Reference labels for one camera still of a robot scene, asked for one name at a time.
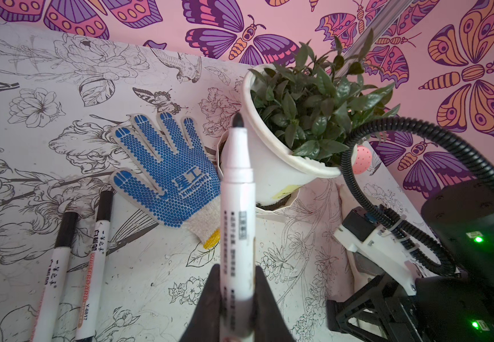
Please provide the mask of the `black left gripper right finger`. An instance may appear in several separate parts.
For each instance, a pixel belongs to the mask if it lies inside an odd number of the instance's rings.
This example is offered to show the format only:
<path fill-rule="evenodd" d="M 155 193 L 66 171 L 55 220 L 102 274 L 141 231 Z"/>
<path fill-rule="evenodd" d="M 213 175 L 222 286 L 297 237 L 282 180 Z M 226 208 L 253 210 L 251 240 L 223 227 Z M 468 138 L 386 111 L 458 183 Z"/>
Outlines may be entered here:
<path fill-rule="evenodd" d="M 256 342 L 293 342 L 295 340 L 282 317 L 265 273 L 260 266 L 255 268 L 254 309 L 254 334 Z"/>

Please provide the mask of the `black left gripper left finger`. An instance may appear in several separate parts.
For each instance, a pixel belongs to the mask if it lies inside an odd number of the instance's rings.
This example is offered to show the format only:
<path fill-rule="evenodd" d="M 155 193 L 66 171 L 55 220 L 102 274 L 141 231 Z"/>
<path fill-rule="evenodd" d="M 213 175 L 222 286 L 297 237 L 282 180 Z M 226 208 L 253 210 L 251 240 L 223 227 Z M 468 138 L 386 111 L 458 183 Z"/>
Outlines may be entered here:
<path fill-rule="evenodd" d="M 219 341 L 220 308 L 220 265 L 215 264 L 209 272 L 193 316 L 179 341 Z"/>

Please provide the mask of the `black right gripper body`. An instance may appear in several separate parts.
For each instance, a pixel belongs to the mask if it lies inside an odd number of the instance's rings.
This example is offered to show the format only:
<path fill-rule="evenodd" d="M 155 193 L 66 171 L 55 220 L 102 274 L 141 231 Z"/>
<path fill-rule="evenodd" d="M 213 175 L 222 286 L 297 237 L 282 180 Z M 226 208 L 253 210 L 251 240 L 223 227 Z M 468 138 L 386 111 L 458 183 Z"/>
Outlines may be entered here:
<path fill-rule="evenodd" d="M 416 297 L 388 274 L 373 278 L 345 302 L 327 300 L 327 327 L 361 341 L 425 341 Z"/>

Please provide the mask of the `white marker pen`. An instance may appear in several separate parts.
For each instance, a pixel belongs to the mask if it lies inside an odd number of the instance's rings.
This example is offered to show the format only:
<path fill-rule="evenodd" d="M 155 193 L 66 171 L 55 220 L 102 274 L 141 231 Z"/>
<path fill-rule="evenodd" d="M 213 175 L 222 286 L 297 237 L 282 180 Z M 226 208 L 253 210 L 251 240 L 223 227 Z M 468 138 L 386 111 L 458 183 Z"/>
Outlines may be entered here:
<path fill-rule="evenodd" d="M 221 341 L 253 341 L 255 183 L 248 129 L 232 119 L 221 157 Z"/>
<path fill-rule="evenodd" d="M 78 218 L 76 212 L 63 214 L 30 341 L 45 342 L 53 339 Z"/>
<path fill-rule="evenodd" d="M 103 291 L 113 196 L 113 191 L 104 191 L 100 194 L 75 341 L 93 341 L 95 338 L 97 315 Z"/>

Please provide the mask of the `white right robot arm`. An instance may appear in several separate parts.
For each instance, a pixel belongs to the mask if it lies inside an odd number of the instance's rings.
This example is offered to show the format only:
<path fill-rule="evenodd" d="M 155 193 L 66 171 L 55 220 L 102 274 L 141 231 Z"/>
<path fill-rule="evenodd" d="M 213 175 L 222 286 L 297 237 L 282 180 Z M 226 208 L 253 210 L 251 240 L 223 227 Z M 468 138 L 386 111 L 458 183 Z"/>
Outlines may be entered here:
<path fill-rule="evenodd" d="M 468 174 L 423 205 L 431 235 L 373 204 L 358 185 L 352 154 L 376 133 L 418 135 L 447 150 Z M 353 129 L 340 169 L 357 206 L 335 238 L 380 273 L 345 302 L 327 301 L 329 330 L 362 341 L 494 341 L 494 165 L 446 129 L 394 117 Z"/>

